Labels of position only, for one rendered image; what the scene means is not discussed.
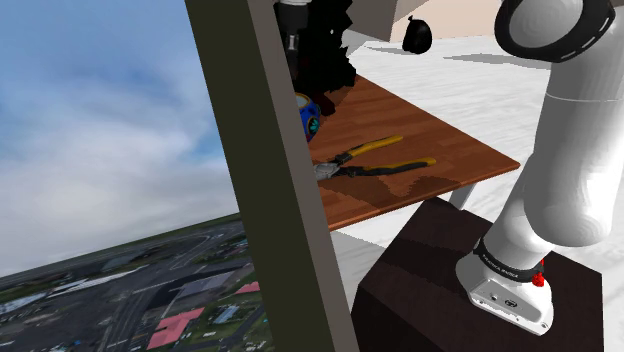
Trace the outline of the yellow and black pliers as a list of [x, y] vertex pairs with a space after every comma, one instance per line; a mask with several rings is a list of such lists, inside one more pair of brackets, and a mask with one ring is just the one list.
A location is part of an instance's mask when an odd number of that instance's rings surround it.
[[351, 178], [356, 176], [383, 176], [429, 167], [436, 164], [436, 160], [434, 158], [424, 157], [411, 161], [378, 166], [346, 166], [346, 163], [351, 161], [356, 156], [374, 149], [398, 143], [402, 140], [402, 136], [394, 135], [352, 147], [340, 154], [335, 155], [330, 161], [314, 164], [313, 170], [315, 178], [317, 181], [322, 181], [338, 176], [348, 176]]

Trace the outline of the blue patterned round cup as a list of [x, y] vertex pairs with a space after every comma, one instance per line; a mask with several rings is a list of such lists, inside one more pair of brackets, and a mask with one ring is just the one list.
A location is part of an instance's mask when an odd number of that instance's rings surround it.
[[296, 92], [295, 97], [306, 140], [310, 142], [320, 128], [321, 110], [319, 105], [307, 95]]

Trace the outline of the black jagged object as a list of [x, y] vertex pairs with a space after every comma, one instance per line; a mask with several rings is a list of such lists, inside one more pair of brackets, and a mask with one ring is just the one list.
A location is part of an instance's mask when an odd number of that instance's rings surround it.
[[347, 10], [353, 0], [312, 0], [308, 4], [308, 25], [300, 32], [299, 67], [295, 88], [330, 116], [335, 103], [328, 92], [352, 87], [356, 69], [347, 58], [342, 36], [352, 25]]

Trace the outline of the wooden table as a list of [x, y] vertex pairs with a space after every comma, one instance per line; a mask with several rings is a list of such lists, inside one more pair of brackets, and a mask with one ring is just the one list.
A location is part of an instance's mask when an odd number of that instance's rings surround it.
[[520, 163], [358, 76], [355, 85], [328, 95], [335, 113], [321, 120], [309, 143], [313, 162], [362, 143], [403, 139], [354, 158], [354, 166], [377, 166], [432, 157], [436, 164], [379, 177], [337, 177], [318, 183], [328, 227], [337, 230], [447, 192], [461, 207], [476, 183], [516, 170]]

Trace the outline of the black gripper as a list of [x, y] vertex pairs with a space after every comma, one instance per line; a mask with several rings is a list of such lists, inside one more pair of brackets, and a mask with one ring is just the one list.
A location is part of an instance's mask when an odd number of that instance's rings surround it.
[[298, 75], [298, 44], [301, 30], [308, 27], [309, 7], [307, 4], [292, 5], [276, 3], [274, 11], [277, 18], [279, 32], [285, 39], [285, 54], [291, 79], [295, 81]]

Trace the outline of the black round bag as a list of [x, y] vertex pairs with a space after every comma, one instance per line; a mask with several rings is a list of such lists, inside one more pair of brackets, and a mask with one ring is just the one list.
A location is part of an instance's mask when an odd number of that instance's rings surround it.
[[408, 26], [402, 41], [402, 49], [413, 54], [427, 52], [433, 41], [432, 31], [429, 25], [422, 19], [408, 17]]

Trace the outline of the dark robot stand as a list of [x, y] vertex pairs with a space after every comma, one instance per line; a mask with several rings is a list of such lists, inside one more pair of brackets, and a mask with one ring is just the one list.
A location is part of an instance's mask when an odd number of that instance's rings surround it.
[[455, 265], [490, 226], [439, 198], [423, 202], [358, 286], [360, 352], [605, 352], [602, 276], [556, 252], [545, 259], [554, 321], [544, 335], [470, 303]]

